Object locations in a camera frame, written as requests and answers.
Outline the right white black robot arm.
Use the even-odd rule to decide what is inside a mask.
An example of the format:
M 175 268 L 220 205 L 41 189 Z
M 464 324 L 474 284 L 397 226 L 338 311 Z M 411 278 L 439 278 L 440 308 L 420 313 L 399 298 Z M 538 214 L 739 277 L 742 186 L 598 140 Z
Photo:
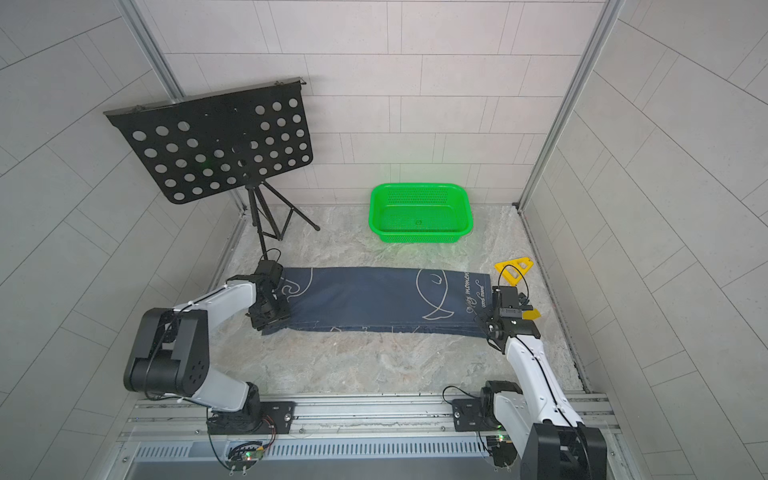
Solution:
M 485 414 L 505 432 L 491 448 L 494 463 L 516 455 L 521 479 L 606 479 L 608 448 L 599 429 L 571 406 L 545 355 L 527 298 L 512 286 L 492 288 L 492 309 L 480 320 L 489 345 L 513 367 L 515 382 L 489 381 Z

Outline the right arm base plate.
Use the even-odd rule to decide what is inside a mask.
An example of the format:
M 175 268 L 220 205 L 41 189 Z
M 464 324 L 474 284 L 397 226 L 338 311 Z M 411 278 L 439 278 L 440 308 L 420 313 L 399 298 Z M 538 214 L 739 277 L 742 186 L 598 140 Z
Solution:
M 456 398 L 449 403 L 456 432 L 491 432 L 500 429 L 500 424 L 486 411 L 481 400 Z

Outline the dark blue pillowcase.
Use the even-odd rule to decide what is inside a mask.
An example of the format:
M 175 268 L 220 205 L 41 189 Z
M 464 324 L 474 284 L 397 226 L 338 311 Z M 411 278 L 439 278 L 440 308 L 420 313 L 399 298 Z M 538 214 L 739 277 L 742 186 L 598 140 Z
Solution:
M 290 318 L 265 327 L 306 332 L 448 334 L 482 337 L 493 313 L 484 273 L 386 267 L 287 268 L 279 292 Z

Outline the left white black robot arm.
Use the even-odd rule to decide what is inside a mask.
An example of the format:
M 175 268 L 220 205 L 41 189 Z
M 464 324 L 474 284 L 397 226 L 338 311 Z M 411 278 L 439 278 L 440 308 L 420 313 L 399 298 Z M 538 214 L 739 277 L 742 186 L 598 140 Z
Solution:
M 290 307 L 279 291 L 282 277 L 282 265 L 262 259 L 253 273 L 235 275 L 196 300 L 148 310 L 123 375 L 126 390 L 154 401 L 176 398 L 202 405 L 219 423 L 241 423 L 246 430 L 259 426 L 263 414 L 258 388 L 211 366 L 210 336 L 241 312 L 257 331 L 287 322 Z

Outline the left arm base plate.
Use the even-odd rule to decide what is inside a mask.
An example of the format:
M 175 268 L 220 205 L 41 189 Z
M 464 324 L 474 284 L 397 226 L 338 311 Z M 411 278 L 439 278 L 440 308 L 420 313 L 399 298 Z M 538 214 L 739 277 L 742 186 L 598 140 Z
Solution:
M 267 401 L 257 413 L 246 405 L 238 412 L 213 411 L 206 421 L 210 435 L 288 434 L 297 404 L 292 401 Z

